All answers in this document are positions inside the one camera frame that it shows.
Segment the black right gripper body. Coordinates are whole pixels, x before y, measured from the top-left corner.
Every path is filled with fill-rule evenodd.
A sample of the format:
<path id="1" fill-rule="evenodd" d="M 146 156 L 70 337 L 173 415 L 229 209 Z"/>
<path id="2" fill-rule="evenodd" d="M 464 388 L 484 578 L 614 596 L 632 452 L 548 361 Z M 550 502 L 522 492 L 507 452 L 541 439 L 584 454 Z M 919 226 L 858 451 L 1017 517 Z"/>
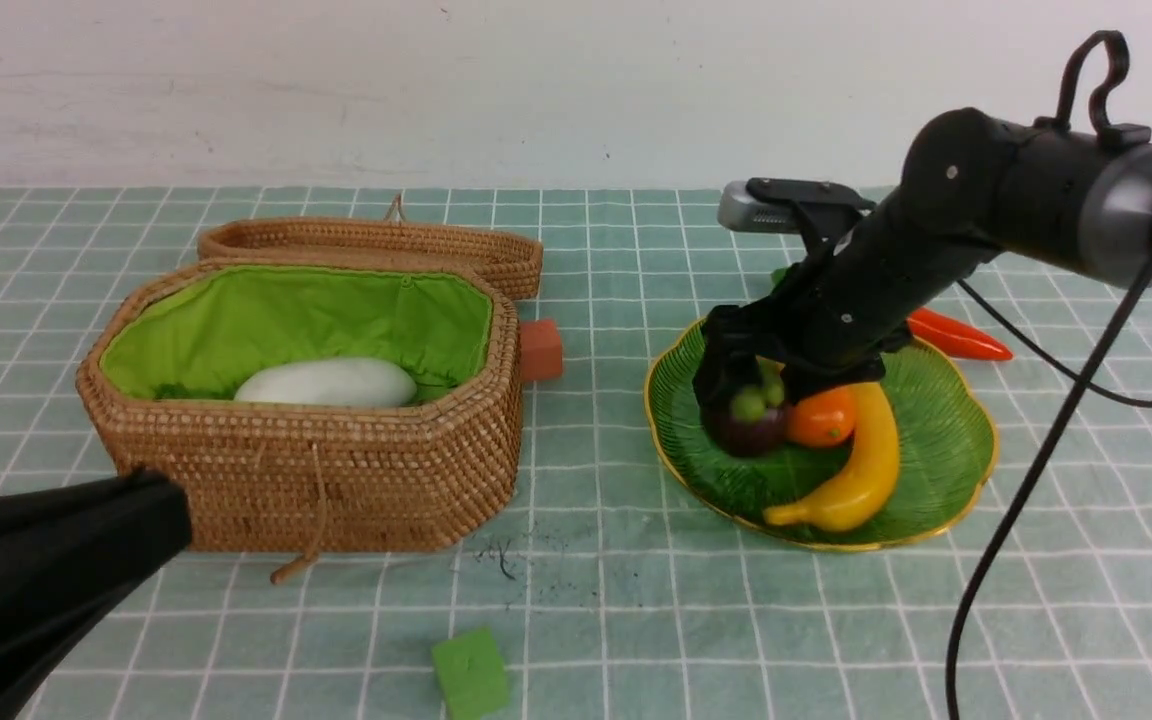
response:
<path id="1" fill-rule="evenodd" d="M 714 306 L 702 324 L 692 392 L 704 409 L 723 409 L 759 382 L 763 357 L 783 364 L 791 400 L 878 381 L 882 354 L 909 341 L 909 316 L 1000 252 L 968 232 L 931 232 L 897 195 L 791 200 L 788 217 L 805 258 L 767 296 Z"/>

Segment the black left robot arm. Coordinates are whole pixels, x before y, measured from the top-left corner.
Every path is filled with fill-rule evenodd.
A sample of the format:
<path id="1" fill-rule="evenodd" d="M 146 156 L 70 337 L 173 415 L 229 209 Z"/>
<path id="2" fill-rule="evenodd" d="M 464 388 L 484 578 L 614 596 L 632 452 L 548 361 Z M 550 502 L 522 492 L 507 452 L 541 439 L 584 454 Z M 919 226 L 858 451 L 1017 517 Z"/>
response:
<path id="1" fill-rule="evenodd" d="M 191 541 L 185 492 L 154 470 L 0 497 L 0 719 Z"/>

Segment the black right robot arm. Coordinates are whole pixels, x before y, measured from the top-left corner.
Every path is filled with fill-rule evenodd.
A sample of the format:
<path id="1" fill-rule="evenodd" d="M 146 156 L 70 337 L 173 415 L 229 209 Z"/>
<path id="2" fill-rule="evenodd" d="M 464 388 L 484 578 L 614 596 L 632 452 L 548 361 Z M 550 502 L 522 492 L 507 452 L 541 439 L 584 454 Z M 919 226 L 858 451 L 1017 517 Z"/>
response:
<path id="1" fill-rule="evenodd" d="M 882 200 L 846 184 L 755 177 L 719 223 L 795 234 L 806 256 L 761 300 L 710 310 L 692 378 L 704 409 L 782 366 L 786 397 L 879 381 L 908 318 L 1002 253 L 1120 290 L 1152 286 L 1152 141 L 1143 126 L 1073 132 L 946 111 L 914 138 Z"/>

